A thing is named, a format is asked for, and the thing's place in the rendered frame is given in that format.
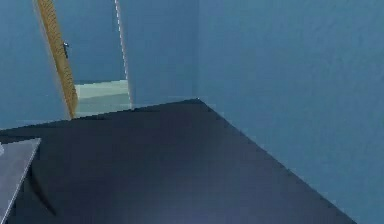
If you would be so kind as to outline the yellow wooden room door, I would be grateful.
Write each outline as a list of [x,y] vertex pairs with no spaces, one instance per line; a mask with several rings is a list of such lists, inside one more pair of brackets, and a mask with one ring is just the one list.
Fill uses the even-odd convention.
[[42,33],[47,41],[49,54],[52,56],[55,72],[58,76],[60,89],[69,117],[76,115],[78,95],[76,92],[73,73],[66,56],[64,40],[57,19],[53,0],[33,0],[40,20]]

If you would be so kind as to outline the grey flat table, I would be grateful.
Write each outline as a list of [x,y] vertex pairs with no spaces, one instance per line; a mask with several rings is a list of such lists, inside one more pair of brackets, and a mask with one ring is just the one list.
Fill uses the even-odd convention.
[[40,138],[0,144],[0,224],[4,224],[30,164]]

